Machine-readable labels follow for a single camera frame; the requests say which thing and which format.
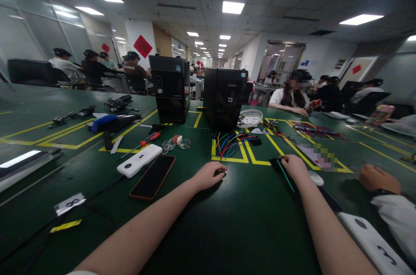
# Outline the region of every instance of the red paper sign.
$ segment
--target red paper sign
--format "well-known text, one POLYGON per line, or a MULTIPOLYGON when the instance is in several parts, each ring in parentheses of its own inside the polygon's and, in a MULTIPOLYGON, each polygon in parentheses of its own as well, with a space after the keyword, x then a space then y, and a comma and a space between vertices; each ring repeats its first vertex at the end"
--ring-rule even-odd
POLYGON ((360 71, 361 71, 361 65, 355 66, 352 69, 352 74, 356 74, 357 72, 360 72, 360 71))
POLYGON ((139 38, 134 43, 133 47, 137 49, 140 55, 143 56, 143 58, 146 58, 147 55, 150 54, 150 51, 153 49, 152 46, 144 39, 144 37, 139 36, 139 38))
POLYGON ((103 45, 101 46, 101 48, 105 51, 108 52, 110 50, 110 48, 108 47, 108 45, 106 43, 103 43, 103 45))

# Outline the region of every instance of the white power bank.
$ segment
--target white power bank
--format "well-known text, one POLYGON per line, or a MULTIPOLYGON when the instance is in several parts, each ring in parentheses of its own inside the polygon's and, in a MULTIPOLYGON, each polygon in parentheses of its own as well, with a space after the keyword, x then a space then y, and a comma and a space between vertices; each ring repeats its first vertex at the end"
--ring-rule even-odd
POLYGON ((140 171, 140 169, 152 161, 156 156, 159 156, 162 153, 162 148, 154 144, 150 144, 130 159, 127 159, 125 162, 120 164, 117 167, 117 171, 128 178, 133 177, 140 171))

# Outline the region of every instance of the black smartphone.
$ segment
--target black smartphone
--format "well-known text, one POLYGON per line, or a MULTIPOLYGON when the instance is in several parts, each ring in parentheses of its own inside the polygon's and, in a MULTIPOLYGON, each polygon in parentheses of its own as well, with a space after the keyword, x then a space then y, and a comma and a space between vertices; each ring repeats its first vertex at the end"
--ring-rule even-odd
POLYGON ((153 200, 176 160, 174 156, 159 155, 130 192, 130 197, 153 200))

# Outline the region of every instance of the computer mouse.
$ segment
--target computer mouse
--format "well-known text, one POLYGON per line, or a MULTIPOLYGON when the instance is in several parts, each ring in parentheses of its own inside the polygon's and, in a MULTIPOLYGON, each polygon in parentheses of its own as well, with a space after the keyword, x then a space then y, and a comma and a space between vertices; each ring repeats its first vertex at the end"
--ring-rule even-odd
POLYGON ((324 185, 324 180, 322 177, 318 175, 318 173, 314 171, 309 171, 309 176, 311 177, 312 181, 315 183, 316 186, 324 185))

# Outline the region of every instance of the human hand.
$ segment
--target human hand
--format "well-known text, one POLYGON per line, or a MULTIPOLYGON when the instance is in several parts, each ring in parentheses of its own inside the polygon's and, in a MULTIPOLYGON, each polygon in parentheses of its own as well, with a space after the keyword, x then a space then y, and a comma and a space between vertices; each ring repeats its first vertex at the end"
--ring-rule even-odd
POLYGON ((226 170, 227 168, 218 161, 208 162, 190 179, 190 181, 199 192, 218 183, 225 176, 226 170), (216 170, 221 171, 221 173, 214 176, 216 170))
POLYGON ((292 112, 296 113, 296 114, 299 114, 299 115, 302 115, 304 117, 309 117, 308 112, 303 108, 292 108, 292 112))
POLYGON ((370 192, 378 189, 388 190, 398 195, 402 192, 398 180, 372 164, 365 164, 360 168, 359 180, 370 192))
POLYGON ((289 173, 290 177, 293 178, 296 185, 305 180, 312 181, 305 163, 298 156, 293 154, 284 155, 282 156, 281 163, 285 167, 287 173, 289 173))

